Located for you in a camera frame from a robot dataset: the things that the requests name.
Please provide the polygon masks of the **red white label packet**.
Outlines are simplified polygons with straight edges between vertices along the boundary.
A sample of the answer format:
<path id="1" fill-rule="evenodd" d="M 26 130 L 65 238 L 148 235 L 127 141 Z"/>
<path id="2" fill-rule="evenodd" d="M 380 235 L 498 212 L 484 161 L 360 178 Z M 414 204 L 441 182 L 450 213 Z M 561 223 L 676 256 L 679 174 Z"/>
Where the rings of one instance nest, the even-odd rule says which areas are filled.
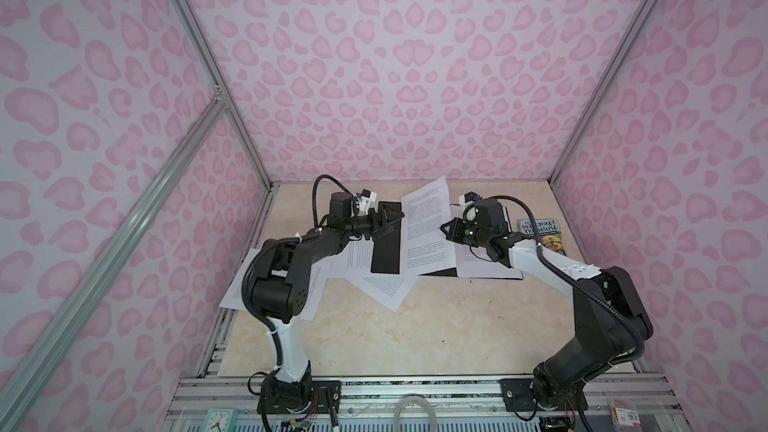
<path id="1" fill-rule="evenodd" d="M 608 400 L 613 428 L 616 432 L 642 432 L 640 415 L 629 401 L 611 398 Z"/>

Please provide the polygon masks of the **aluminium frame post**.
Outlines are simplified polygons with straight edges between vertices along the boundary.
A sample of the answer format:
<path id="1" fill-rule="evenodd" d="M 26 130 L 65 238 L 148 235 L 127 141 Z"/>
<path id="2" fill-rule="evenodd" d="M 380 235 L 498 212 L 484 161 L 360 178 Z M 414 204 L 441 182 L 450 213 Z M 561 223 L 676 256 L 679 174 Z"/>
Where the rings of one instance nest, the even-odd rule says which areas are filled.
<path id="1" fill-rule="evenodd" d="M 640 0 L 625 31 L 620 37 L 616 50 L 607 63 L 604 73 L 597 82 L 589 100 L 586 102 L 579 119 L 576 121 L 563 152 L 555 164 L 553 172 L 548 178 L 548 184 L 551 189 L 554 189 L 564 180 L 566 169 L 577 155 L 577 149 L 580 143 L 586 137 L 588 129 L 598 116 L 609 91 L 621 75 L 633 49 L 636 47 L 645 28 L 650 23 L 662 1 L 663 0 Z"/>
<path id="2" fill-rule="evenodd" d="M 246 158 L 257 173 L 261 185 L 270 192 L 273 189 L 273 182 L 269 179 L 266 167 L 257 152 L 254 140 L 250 136 L 241 111 L 235 102 L 230 87 L 227 85 L 204 28 L 192 7 L 191 0 L 170 0 L 170 3 L 189 36 L 190 44 L 195 50 L 200 64 L 209 78 L 209 82 L 215 89 L 217 96 L 225 102 L 224 108 L 226 109 L 227 118 L 234 127 L 236 136 L 244 148 Z"/>

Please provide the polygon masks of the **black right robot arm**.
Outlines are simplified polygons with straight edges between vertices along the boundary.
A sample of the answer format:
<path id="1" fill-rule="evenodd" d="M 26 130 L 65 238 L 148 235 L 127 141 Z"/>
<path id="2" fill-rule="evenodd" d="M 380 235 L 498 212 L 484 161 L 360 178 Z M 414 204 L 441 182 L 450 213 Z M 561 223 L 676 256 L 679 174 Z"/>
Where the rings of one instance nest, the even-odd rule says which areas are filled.
<path id="1" fill-rule="evenodd" d="M 653 326 L 630 274 L 600 268 L 548 248 L 531 209 L 509 195 L 460 200 L 461 214 L 441 225 L 446 239 L 517 269 L 571 298 L 574 335 L 532 372 L 525 405 L 534 412 L 570 406 L 586 424 L 585 386 L 611 368 L 640 359 Z"/>

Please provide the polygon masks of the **small green clock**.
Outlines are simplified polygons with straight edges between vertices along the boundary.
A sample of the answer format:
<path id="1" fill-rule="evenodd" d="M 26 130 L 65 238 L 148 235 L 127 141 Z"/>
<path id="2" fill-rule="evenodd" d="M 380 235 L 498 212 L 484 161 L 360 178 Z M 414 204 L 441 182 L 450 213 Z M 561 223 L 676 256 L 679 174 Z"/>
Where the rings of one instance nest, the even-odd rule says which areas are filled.
<path id="1" fill-rule="evenodd" d="M 236 409 L 209 409 L 201 430 L 204 432 L 234 432 L 238 416 L 239 412 Z"/>

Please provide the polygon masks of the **teal folder with black inside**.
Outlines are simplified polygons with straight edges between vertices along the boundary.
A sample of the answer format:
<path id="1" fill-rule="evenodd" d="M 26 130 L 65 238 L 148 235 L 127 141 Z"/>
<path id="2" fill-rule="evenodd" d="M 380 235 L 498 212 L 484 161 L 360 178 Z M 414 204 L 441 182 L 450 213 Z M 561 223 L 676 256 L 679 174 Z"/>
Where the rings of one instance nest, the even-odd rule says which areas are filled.
<path id="1" fill-rule="evenodd" d="M 392 226 L 390 232 L 373 242 L 371 273 L 394 275 L 400 273 L 400 233 L 401 223 L 397 222 Z M 455 252 L 456 267 L 436 270 L 425 274 L 425 276 L 466 279 L 523 279 L 523 273 L 517 269 L 507 269 L 503 265 L 483 261 L 484 255 L 478 249 L 470 249 L 455 244 Z"/>

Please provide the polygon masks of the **right aluminium frame post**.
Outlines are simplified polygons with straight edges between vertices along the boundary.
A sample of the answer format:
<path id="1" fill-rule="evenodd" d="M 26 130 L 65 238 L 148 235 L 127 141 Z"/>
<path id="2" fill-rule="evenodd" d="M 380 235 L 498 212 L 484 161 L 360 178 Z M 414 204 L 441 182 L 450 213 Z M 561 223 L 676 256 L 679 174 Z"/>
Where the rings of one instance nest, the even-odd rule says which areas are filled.
<path id="1" fill-rule="evenodd" d="M 645 28 L 650 23 L 662 1 L 663 0 L 640 0 L 625 31 L 620 37 L 616 50 L 607 63 L 604 73 L 597 82 L 589 100 L 586 102 L 579 119 L 576 121 L 563 152 L 555 164 L 553 172 L 548 178 L 548 184 L 551 189 L 554 189 L 564 180 L 566 169 L 577 155 L 577 149 L 580 143 L 586 137 L 588 129 L 598 116 L 609 91 L 621 75 L 633 49 L 636 47 Z"/>

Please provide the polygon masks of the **treehouse storey book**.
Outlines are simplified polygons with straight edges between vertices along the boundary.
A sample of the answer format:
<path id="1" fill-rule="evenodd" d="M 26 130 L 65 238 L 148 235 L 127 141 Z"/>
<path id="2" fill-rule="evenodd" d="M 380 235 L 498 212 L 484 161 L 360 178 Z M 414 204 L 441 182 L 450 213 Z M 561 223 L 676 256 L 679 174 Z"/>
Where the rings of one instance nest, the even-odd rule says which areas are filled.
<path id="1" fill-rule="evenodd" d="M 562 228 L 556 219 L 537 219 L 536 226 L 546 248 L 560 255 L 566 254 L 562 240 Z M 532 222 L 529 219 L 518 220 L 517 228 L 523 235 L 534 237 Z"/>

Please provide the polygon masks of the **blank white paper sheet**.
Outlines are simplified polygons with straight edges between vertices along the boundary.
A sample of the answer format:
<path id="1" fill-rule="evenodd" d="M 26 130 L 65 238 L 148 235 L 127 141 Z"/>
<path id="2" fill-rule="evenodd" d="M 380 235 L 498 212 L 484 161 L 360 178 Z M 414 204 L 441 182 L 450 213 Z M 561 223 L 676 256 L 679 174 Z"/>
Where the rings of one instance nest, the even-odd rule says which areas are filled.
<path id="1" fill-rule="evenodd" d="M 387 309 L 396 312 L 417 283 L 417 278 L 403 278 L 395 274 L 371 274 L 349 277 L 347 281 Z"/>

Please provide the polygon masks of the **left aluminium frame post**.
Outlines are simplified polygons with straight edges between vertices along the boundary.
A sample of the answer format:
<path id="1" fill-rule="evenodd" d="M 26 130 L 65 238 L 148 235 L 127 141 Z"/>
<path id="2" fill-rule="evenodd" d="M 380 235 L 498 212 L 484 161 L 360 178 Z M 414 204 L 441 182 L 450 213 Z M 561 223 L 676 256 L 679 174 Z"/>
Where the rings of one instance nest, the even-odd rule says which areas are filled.
<path id="1" fill-rule="evenodd" d="M 190 44 L 195 50 L 200 64 L 209 78 L 209 82 L 215 89 L 217 96 L 225 102 L 224 108 L 226 109 L 227 118 L 234 127 L 236 136 L 244 148 L 246 158 L 257 173 L 261 185 L 270 192 L 273 189 L 273 182 L 269 179 L 266 167 L 257 152 L 254 140 L 250 136 L 241 111 L 235 102 L 230 87 L 227 85 L 204 28 L 192 7 L 191 0 L 170 0 L 170 3 L 189 36 Z"/>

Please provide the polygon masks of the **diagonal aluminium frame bar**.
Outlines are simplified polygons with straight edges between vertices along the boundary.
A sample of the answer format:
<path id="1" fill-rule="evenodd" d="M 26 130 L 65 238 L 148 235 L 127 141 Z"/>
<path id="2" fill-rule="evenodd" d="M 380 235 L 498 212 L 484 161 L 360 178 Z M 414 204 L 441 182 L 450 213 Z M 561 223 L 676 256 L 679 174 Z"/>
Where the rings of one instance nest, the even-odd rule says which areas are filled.
<path id="1" fill-rule="evenodd" d="M 1 392 L 3 431 L 27 416 L 228 107 L 227 98 L 211 101 L 20 362 Z"/>

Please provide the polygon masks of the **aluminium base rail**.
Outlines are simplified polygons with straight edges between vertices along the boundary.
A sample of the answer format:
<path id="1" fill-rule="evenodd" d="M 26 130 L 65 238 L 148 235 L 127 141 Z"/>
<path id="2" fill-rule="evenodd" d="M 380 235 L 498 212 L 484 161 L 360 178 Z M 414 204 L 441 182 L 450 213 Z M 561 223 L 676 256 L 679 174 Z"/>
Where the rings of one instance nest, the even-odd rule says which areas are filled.
<path id="1" fill-rule="evenodd" d="M 184 379 L 164 431 L 202 431 L 209 409 L 239 412 L 235 431 L 612 431 L 608 400 L 633 404 L 643 431 L 689 431 L 680 400 L 661 374 L 609 373 L 584 388 L 587 423 L 570 406 L 534 412 L 524 375 L 322 377 L 320 404 L 306 414 L 257 411 L 262 375 Z"/>

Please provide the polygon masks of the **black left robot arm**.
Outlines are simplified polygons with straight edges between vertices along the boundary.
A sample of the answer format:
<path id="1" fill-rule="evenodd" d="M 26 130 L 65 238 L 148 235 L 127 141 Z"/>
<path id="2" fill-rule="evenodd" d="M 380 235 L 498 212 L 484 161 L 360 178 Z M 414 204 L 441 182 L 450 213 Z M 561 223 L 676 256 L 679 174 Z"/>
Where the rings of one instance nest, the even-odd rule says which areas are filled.
<path id="1" fill-rule="evenodd" d="M 353 193 L 328 174 L 313 183 L 311 212 L 308 232 L 263 243 L 240 286 L 246 311 L 266 327 L 273 345 L 273 370 L 263 375 L 255 392 L 263 419 L 283 411 L 306 414 L 320 404 L 298 325 L 309 300 L 312 267 L 354 240 L 385 237 L 404 218 L 395 206 L 377 201 L 372 191 Z"/>

